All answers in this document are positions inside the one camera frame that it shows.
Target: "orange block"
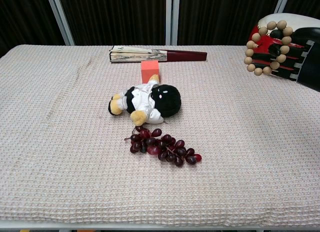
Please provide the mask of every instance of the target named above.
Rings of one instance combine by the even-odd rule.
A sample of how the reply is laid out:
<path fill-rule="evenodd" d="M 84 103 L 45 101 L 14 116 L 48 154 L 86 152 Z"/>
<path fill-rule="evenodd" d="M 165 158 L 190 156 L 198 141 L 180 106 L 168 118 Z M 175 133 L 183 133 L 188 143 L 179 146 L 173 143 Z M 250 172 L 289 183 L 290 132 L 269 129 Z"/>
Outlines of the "orange block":
<path fill-rule="evenodd" d="M 153 75 L 159 76 L 159 63 L 158 60 L 141 61 L 141 77 L 142 83 L 148 83 Z"/>

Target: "tablecloth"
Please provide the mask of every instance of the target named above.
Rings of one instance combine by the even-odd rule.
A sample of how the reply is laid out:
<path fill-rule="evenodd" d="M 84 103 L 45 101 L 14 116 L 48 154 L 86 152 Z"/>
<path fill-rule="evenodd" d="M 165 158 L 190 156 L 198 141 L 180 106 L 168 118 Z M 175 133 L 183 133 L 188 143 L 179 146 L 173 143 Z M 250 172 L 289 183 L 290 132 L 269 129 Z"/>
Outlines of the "tablecloth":
<path fill-rule="evenodd" d="M 20 45 L 0 58 L 0 220 L 168 226 L 319 226 L 320 93 L 247 72 L 244 46 L 162 62 L 180 112 L 147 125 L 202 155 L 178 168 L 132 154 L 111 96 L 141 82 L 111 46 Z"/>

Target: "grapes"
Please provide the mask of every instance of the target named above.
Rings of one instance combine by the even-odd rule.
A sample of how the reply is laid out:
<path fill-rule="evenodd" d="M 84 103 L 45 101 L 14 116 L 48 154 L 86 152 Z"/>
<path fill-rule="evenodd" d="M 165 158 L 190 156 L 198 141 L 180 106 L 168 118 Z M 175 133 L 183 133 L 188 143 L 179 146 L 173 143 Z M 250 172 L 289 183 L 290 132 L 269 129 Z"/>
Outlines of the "grapes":
<path fill-rule="evenodd" d="M 178 149 L 176 150 L 176 154 L 177 154 L 178 156 L 186 156 L 186 150 L 183 149 L 183 148 L 178 148 Z"/>
<path fill-rule="evenodd" d="M 166 134 L 164 135 L 162 138 L 162 141 L 165 142 L 166 144 L 169 144 L 171 142 L 171 135 L 170 134 Z"/>
<path fill-rule="evenodd" d="M 158 154 L 158 159 L 159 159 L 160 161 L 165 161 L 166 158 L 167 158 L 167 156 L 168 156 L 168 152 L 167 152 L 167 151 L 164 151 L 164 152 L 161 152 L 161 153 Z"/>
<path fill-rule="evenodd" d="M 186 156 L 193 156 L 195 154 L 195 150 L 193 148 L 188 148 L 186 151 Z"/>
<path fill-rule="evenodd" d="M 194 165 L 195 163 L 197 163 L 197 160 L 194 156 L 187 156 L 185 158 L 185 161 L 190 165 Z"/>
<path fill-rule="evenodd" d="M 168 161 L 168 162 L 173 162 L 173 161 L 175 161 L 176 160 L 176 155 L 174 154 L 174 153 L 170 153 L 169 155 L 168 155 L 168 157 L 166 158 L 166 161 Z"/>
<path fill-rule="evenodd" d="M 174 164 L 178 167 L 182 166 L 184 164 L 184 161 L 179 156 L 176 157 Z"/>
<path fill-rule="evenodd" d="M 150 155 L 158 155 L 161 152 L 161 149 L 158 146 L 148 146 L 148 149 L 146 150 Z"/>
<path fill-rule="evenodd" d="M 141 130 L 141 131 L 140 131 L 140 136 L 141 136 L 142 139 L 148 139 L 148 138 L 150 138 L 150 134 L 149 134 L 149 132 L 146 131 L 146 130 Z"/>
<path fill-rule="evenodd" d="M 138 151 L 141 153 L 149 153 L 150 155 L 157 155 L 160 161 L 168 161 L 181 167 L 186 161 L 189 165 L 194 165 L 202 160 L 200 154 L 195 154 L 193 148 L 185 148 L 185 142 L 180 139 L 176 141 L 170 134 L 161 136 L 162 131 L 156 128 L 152 133 L 143 126 L 136 126 L 132 135 L 124 140 L 131 140 L 130 152 L 135 154 Z"/>
<path fill-rule="evenodd" d="M 135 151 L 139 151 L 139 150 L 142 149 L 142 144 L 141 144 L 141 142 L 134 142 L 134 144 L 132 145 L 132 147 L 133 147 L 133 149 L 134 149 Z"/>
<path fill-rule="evenodd" d="M 197 162 L 200 162 L 200 161 L 202 160 L 201 155 L 198 154 L 198 153 L 196 153 L 196 154 L 194 155 L 194 157 L 195 157 L 195 159 L 196 159 Z"/>
<path fill-rule="evenodd" d="M 156 128 L 156 129 L 152 132 L 151 136 L 152 136 L 152 137 L 158 137 L 158 136 L 160 136 L 161 134 L 162 134 L 161 129 Z"/>
<path fill-rule="evenodd" d="M 168 144 L 169 146 L 172 146 L 176 143 L 176 139 L 174 137 L 171 137 L 171 142 Z"/>
<path fill-rule="evenodd" d="M 154 145 L 156 143 L 156 141 L 157 140 L 155 138 L 147 138 L 145 143 L 146 143 L 147 146 L 152 146 L 152 145 Z"/>
<path fill-rule="evenodd" d="M 184 142 L 182 139 L 178 140 L 178 141 L 175 143 L 175 147 L 176 147 L 176 148 L 183 148 L 184 146 L 185 146 L 185 142 Z"/>
<path fill-rule="evenodd" d="M 137 142 L 137 141 L 141 141 L 141 137 L 139 134 L 133 134 L 131 135 L 130 139 L 134 142 Z"/>
<path fill-rule="evenodd" d="M 137 153 L 137 152 L 138 152 L 138 150 L 134 150 L 134 147 L 133 147 L 133 146 L 131 146 L 131 147 L 130 147 L 130 152 L 134 154 L 134 153 Z"/>

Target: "waffle-weave tablecloth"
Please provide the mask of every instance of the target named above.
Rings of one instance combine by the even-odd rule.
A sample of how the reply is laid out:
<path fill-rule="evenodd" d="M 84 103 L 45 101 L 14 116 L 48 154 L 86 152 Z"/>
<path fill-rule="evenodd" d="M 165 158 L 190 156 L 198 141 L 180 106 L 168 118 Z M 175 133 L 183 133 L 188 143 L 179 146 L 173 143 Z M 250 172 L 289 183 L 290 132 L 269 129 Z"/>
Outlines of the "waffle-weave tablecloth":
<path fill-rule="evenodd" d="M 131 154 L 111 96 L 141 82 L 111 46 L 20 45 L 0 58 L 0 220 L 170 226 L 319 226 L 320 93 L 247 72 L 244 46 L 159 64 L 180 112 L 161 128 L 202 162 Z"/>

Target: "black curtain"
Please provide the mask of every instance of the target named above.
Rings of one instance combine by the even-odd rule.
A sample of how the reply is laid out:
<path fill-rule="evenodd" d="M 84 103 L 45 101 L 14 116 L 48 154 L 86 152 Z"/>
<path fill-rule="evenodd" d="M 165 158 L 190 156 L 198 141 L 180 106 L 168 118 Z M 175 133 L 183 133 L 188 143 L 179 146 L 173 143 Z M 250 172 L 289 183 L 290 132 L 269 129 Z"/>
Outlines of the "black curtain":
<path fill-rule="evenodd" d="M 164 45 L 166 0 L 61 0 L 76 45 Z"/>
<path fill-rule="evenodd" d="M 278 0 L 180 0 L 178 45 L 245 45 Z"/>
<path fill-rule="evenodd" d="M 320 0 L 288 0 L 283 12 L 320 20 Z"/>
<path fill-rule="evenodd" d="M 0 57 L 17 45 L 64 45 L 48 0 L 0 0 Z"/>

